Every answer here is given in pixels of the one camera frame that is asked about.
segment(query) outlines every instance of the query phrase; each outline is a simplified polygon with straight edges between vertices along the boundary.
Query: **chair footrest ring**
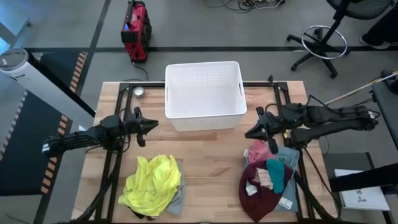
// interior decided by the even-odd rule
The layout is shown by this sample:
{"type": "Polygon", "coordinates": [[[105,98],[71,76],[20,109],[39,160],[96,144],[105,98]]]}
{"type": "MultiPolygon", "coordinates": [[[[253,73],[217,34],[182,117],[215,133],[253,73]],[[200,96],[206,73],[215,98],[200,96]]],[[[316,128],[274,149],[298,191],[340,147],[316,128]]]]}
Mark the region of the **chair footrest ring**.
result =
{"type": "Polygon", "coordinates": [[[304,30],[303,34],[301,35],[301,43],[302,43],[302,45],[305,47],[305,49],[306,49],[308,52],[310,52],[310,53],[311,53],[312,55],[314,55],[315,57],[322,58],[322,59],[325,59],[325,60],[332,60],[332,59],[340,58],[341,56],[343,56],[343,55],[346,53],[346,51],[347,51],[347,49],[348,49],[347,41],[346,41],[346,39],[343,37],[343,34],[341,34],[340,32],[338,32],[337,30],[335,30],[335,33],[338,34],[338,35],[340,36],[340,38],[344,41],[345,48],[344,48],[343,53],[341,53],[340,55],[337,55],[336,57],[325,57],[325,56],[318,55],[318,54],[316,54],[315,52],[311,51],[311,49],[308,48],[308,46],[305,44],[304,36],[305,36],[305,33],[306,33],[308,30],[314,29],[314,28],[321,28],[321,29],[322,29],[322,28],[325,28],[325,29],[328,29],[328,30],[331,29],[330,27],[328,27],[328,26],[323,26],[323,25],[314,25],[314,26],[310,26],[310,27],[306,28],[306,29],[304,30]]]}

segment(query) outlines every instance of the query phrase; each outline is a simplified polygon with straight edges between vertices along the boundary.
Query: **pink cloth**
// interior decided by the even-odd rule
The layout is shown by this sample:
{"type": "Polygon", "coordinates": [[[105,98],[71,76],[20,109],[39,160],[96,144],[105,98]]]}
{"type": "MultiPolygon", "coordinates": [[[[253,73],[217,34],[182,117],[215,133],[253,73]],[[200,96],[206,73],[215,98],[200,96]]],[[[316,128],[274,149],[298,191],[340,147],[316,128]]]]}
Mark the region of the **pink cloth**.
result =
{"type": "Polygon", "coordinates": [[[275,159],[269,150],[268,144],[263,143],[260,140],[254,140],[253,145],[249,149],[249,164],[257,161],[266,161],[268,159],[275,159]]]}

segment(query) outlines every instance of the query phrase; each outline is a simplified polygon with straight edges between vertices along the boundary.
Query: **office chair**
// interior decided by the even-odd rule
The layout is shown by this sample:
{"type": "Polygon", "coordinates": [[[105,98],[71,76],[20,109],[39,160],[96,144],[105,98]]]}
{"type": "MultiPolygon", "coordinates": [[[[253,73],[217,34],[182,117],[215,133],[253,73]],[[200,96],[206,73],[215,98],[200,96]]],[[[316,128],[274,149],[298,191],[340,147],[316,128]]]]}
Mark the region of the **office chair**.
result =
{"type": "Polygon", "coordinates": [[[294,65],[292,66],[291,70],[295,71],[297,66],[305,62],[306,60],[310,59],[311,57],[318,57],[322,59],[323,63],[328,67],[329,71],[331,72],[330,77],[335,78],[337,76],[337,71],[333,64],[331,63],[331,59],[339,58],[343,55],[348,55],[348,45],[347,41],[337,31],[337,27],[340,25],[341,20],[345,17],[351,17],[355,19],[361,20],[368,20],[374,19],[377,16],[380,16],[389,5],[393,5],[393,0],[326,0],[335,10],[336,13],[333,16],[335,23],[331,26],[310,26],[304,30],[301,37],[297,37],[295,35],[289,34],[286,38],[287,41],[294,40],[300,44],[302,44],[305,49],[309,52],[308,54],[304,55],[304,57],[300,58],[294,65]],[[314,29],[314,37],[311,34],[308,34],[307,31],[310,29],[314,29]],[[328,29],[328,32],[325,36],[323,36],[323,30],[328,29]],[[327,44],[328,40],[332,36],[333,33],[336,33],[343,39],[345,43],[344,50],[336,49],[327,44]],[[310,42],[304,40],[304,36],[311,38],[314,42],[310,42]],[[336,57],[328,57],[326,52],[339,52],[340,55],[336,57]]]}

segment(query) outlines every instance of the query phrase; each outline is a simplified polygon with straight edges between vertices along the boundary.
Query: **red toolbox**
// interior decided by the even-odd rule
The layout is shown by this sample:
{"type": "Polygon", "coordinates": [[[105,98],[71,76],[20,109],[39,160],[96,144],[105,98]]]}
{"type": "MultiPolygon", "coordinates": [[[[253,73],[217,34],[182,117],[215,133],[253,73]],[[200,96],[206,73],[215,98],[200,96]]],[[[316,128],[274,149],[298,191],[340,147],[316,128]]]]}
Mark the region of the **red toolbox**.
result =
{"type": "Polygon", "coordinates": [[[145,62],[148,59],[151,33],[152,27],[145,4],[141,1],[129,1],[121,37],[131,63],[145,62]]]}

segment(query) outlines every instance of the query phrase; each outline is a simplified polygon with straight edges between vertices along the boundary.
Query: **white plastic basket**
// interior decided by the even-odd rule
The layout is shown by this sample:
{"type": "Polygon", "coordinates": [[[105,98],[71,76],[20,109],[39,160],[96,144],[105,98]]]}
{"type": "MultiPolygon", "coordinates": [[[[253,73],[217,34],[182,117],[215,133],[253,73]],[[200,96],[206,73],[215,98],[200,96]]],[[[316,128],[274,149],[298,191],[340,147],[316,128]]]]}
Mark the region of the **white plastic basket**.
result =
{"type": "Polygon", "coordinates": [[[165,114],[177,131],[234,128],[246,111],[238,62],[167,66],[165,114]]]}

